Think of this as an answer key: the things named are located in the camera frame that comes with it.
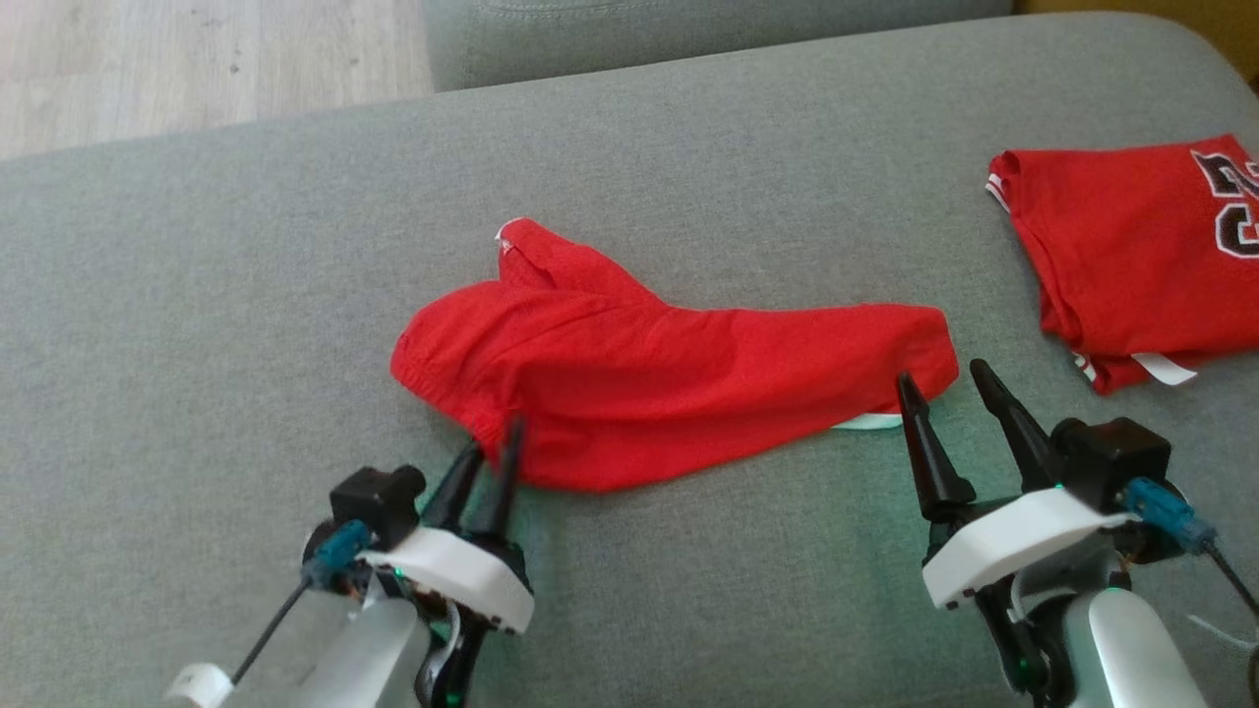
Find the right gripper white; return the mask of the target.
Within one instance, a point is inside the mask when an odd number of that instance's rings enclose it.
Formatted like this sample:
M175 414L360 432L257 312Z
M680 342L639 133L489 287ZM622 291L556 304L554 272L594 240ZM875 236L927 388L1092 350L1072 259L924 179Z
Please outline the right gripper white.
M980 610L1013 693L1030 695L1035 708L1066 708L1079 688L1066 655L1066 610L1099 591L1131 588L1108 533L1128 517L1104 517L1058 488L1061 459L1047 432L988 362L972 359L969 373L1026 495L971 505L976 490L935 435L917 380L901 372L896 394L912 476L922 517L934 523L922 576L935 608Z

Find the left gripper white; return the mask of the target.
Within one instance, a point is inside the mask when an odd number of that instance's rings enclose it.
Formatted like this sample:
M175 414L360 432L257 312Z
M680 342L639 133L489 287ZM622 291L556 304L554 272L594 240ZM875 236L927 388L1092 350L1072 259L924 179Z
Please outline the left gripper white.
M501 448L499 477L487 485L482 505L458 535L485 454L468 441L454 457L421 511L421 528L394 551L366 551L360 561L394 581L405 608L423 611L421 636L429 646L413 674L419 708L467 708L467 695L490 632L521 635L531 624L535 596L522 572L522 551L505 540L520 488L526 423L512 414Z

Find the red mesh shorts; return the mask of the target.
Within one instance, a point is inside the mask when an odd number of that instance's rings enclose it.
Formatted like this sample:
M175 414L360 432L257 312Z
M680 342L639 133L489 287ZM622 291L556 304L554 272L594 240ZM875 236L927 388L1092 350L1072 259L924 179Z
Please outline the red mesh shorts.
M535 488L648 488L836 427L895 427L898 375L929 398L959 375L935 307L687 309L538 220L495 242L499 277L422 307L390 370L490 460L522 417Z

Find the red white basketball jersey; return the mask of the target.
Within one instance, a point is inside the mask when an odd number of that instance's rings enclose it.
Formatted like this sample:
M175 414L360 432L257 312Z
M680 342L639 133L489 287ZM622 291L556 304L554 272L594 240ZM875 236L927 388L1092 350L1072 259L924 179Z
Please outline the red white basketball jersey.
M990 163L1040 283L1040 326L1100 396L1259 351L1259 157L1233 135L1008 149Z

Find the large grey sofa seat cushion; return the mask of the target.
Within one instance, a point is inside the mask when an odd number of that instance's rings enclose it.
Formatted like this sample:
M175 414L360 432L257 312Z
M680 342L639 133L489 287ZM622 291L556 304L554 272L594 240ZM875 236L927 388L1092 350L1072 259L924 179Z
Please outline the large grey sofa seat cushion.
M160 708L234 671L334 484L466 435L390 375L530 215L687 307L922 302L1045 426L1131 417L1259 593L1259 357L1098 397L985 191L1008 147L1234 134L1259 98L1132 14L1007 16L0 163L0 708ZM635 493L522 490L538 611L473 708L1020 708L933 608L899 432Z

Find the small grey sofa cushion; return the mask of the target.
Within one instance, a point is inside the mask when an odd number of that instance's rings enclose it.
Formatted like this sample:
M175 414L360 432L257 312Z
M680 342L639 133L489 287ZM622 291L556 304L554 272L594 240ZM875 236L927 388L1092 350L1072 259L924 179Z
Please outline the small grey sofa cushion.
M436 92L1010 15L1013 0L418 0Z

